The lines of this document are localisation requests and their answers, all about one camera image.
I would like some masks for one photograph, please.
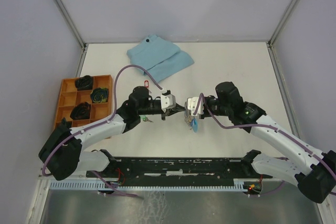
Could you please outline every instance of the folded towel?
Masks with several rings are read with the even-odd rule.
[[[193,59],[177,45],[157,35],[147,36],[139,45],[128,50],[127,55],[131,64],[146,69],[157,82],[194,63]]]

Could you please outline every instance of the white table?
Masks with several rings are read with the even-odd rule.
[[[126,51],[136,44],[90,44],[81,76],[110,74],[130,63]],[[188,97],[216,95],[215,87],[232,81],[245,101],[266,110],[280,125],[290,130],[284,104],[265,43],[177,43],[195,63],[160,82],[170,89],[180,105]],[[125,70],[117,85],[118,107],[128,99],[136,86],[148,77],[136,69]],[[150,81],[152,96],[159,90]],[[154,123],[141,122],[130,132],[102,140],[90,147],[107,149],[113,156],[143,157],[242,157],[255,149],[270,156],[282,156],[266,142],[241,129],[223,130],[213,119],[198,121],[198,132],[189,130],[184,114],[178,113],[161,121],[159,115],[149,116]],[[221,117],[225,125],[230,121]]]

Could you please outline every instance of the brown tray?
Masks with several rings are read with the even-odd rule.
[[[111,76],[92,76],[93,87],[91,90],[77,91],[75,81],[78,78],[63,79],[61,90],[59,92],[58,104],[55,116],[54,128],[56,128],[63,118],[71,123],[71,127],[79,127],[99,119],[103,119],[112,112],[112,77]],[[96,88],[108,88],[109,97],[107,102],[92,103],[90,94]],[[91,104],[90,119],[72,120],[70,114],[79,103],[87,102]]]

